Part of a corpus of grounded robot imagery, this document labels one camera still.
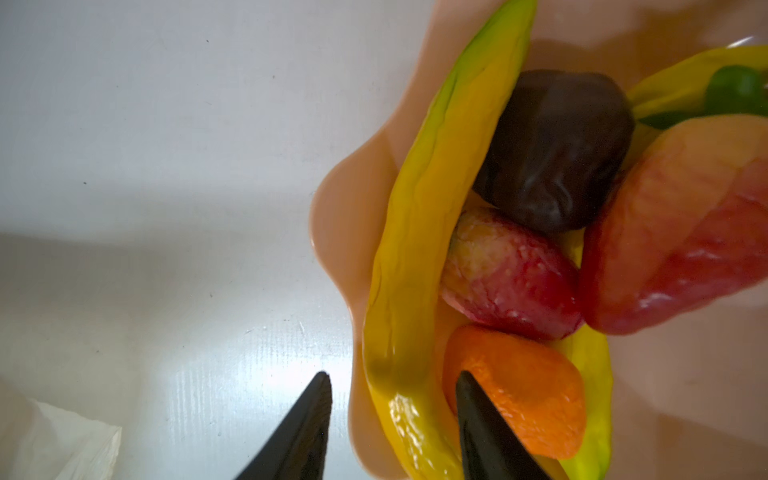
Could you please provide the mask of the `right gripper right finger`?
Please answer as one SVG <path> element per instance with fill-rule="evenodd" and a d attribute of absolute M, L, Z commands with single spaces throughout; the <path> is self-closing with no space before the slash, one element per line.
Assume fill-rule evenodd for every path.
<path fill-rule="evenodd" d="M 549 480 L 468 371 L 458 377 L 456 403 L 465 479 Z"/>

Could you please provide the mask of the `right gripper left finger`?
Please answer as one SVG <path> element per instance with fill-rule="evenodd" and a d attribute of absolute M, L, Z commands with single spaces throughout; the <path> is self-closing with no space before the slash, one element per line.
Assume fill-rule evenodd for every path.
<path fill-rule="evenodd" d="M 331 411 L 331 379 L 320 371 L 236 479 L 322 479 Z"/>

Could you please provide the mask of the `yellow green banana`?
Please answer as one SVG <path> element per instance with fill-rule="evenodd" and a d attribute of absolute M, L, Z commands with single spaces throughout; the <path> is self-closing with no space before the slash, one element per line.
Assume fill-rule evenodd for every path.
<path fill-rule="evenodd" d="M 458 56 L 392 187 L 363 326 L 378 419 L 413 479 L 459 479 L 434 367 L 435 310 L 453 229 L 527 55 L 537 5 L 509 1 Z"/>

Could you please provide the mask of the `banana print plastic bag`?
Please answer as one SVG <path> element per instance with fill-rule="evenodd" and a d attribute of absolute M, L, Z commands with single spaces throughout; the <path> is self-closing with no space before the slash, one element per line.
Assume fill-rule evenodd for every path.
<path fill-rule="evenodd" d="M 122 429 L 25 397 L 1 383 L 3 479 L 110 479 Z"/>

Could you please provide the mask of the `orange tangerine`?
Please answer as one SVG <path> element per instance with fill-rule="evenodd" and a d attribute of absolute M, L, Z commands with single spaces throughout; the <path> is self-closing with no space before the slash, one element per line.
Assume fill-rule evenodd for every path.
<path fill-rule="evenodd" d="M 443 361 L 443 392 L 453 413 L 463 371 L 474 376 L 530 453 L 557 460 L 578 453 L 587 423 L 585 389 L 563 354 L 526 338 L 464 325 L 449 337 Z"/>

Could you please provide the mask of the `red strawberry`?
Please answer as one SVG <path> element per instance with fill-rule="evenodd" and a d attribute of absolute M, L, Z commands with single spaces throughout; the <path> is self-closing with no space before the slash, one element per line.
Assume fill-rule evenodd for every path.
<path fill-rule="evenodd" d="M 440 294 L 473 322 L 556 341 L 584 323 L 577 283 L 577 266 L 554 241 L 496 209 L 471 208 L 452 234 Z"/>

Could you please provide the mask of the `pink wavy fruit plate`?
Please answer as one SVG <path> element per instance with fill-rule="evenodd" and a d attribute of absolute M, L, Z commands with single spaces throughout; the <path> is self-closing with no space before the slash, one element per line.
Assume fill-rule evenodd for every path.
<path fill-rule="evenodd" d="M 315 193 L 315 255 L 362 326 L 388 198 L 428 105 L 494 1 L 439 1 L 394 113 Z M 709 48 L 763 44 L 763 1 L 542 1 L 531 68 L 598 71 L 631 88 Z M 611 341 L 612 479 L 767 475 L 767 288 Z"/>

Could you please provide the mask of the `dark brown fig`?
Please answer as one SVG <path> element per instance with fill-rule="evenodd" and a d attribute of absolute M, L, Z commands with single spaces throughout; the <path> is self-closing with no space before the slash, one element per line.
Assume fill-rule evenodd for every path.
<path fill-rule="evenodd" d="M 531 230 L 582 229 L 606 201 L 634 129 L 629 101 L 610 77 L 523 72 L 473 189 Z"/>

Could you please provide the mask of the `green yellow pepper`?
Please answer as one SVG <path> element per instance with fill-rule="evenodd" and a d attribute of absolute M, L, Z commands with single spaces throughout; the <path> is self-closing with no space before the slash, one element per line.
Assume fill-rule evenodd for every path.
<path fill-rule="evenodd" d="M 740 46 L 697 54 L 637 84 L 630 91 L 629 100 L 640 128 L 634 135 L 634 150 L 625 161 L 619 186 L 607 204 L 640 155 L 666 130 L 687 120 L 720 115 L 754 115 L 767 121 L 766 81 L 766 48 Z M 560 236 L 566 255 L 580 269 L 584 238 L 590 226 Z M 584 443 L 574 458 L 562 464 L 570 479 L 602 479 L 609 469 L 613 383 L 609 336 L 586 322 L 574 335 L 558 343 L 558 348 L 582 374 L 587 392 Z"/>

